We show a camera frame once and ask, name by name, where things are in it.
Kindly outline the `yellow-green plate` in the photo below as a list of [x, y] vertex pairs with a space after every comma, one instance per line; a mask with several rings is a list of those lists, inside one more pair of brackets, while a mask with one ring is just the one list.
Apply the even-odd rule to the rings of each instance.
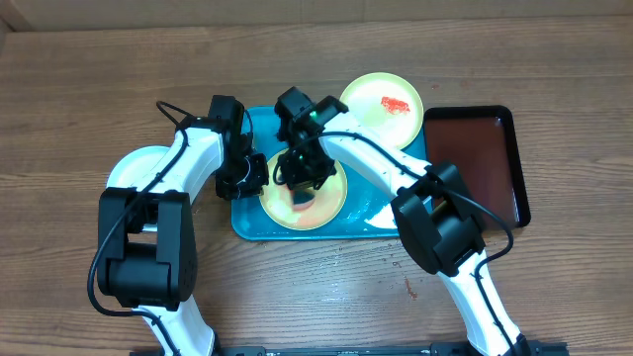
[[374, 72], [360, 76], [343, 90], [340, 101], [363, 126], [397, 149], [410, 145], [421, 131], [421, 98], [398, 75]]
[[273, 168], [285, 149], [267, 162], [270, 183], [259, 197], [264, 212], [277, 224], [294, 230], [310, 230], [332, 221], [342, 209], [347, 197], [347, 177], [336, 161], [336, 173], [329, 176], [319, 190], [309, 188], [292, 191], [286, 185], [272, 181]]

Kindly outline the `light blue plate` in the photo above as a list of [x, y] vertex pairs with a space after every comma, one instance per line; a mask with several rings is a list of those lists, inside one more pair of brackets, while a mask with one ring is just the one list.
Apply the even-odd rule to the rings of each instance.
[[106, 187], [132, 187], [134, 182], [149, 172], [168, 150], [167, 146], [151, 145], [127, 154], [113, 168], [106, 182]]

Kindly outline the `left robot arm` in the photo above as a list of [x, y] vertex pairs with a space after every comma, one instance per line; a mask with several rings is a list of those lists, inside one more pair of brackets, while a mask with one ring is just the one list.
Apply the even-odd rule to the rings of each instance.
[[164, 355], [212, 355], [217, 337], [193, 296], [198, 255], [192, 206], [210, 178], [231, 201], [267, 184], [248, 113], [187, 115], [171, 146], [122, 158], [99, 199], [98, 249], [88, 272], [92, 307], [143, 319]]

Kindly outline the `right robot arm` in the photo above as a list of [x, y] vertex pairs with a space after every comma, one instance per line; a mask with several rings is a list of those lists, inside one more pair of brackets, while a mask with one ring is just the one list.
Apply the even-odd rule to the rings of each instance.
[[340, 162], [384, 192], [400, 241], [425, 272], [438, 276], [481, 355], [528, 355], [526, 337], [510, 319], [489, 272], [484, 218], [491, 211], [475, 202], [458, 168], [431, 164], [382, 142], [346, 105], [327, 96], [315, 103], [298, 88], [275, 105], [278, 138], [289, 148], [274, 168], [278, 185], [318, 190]]

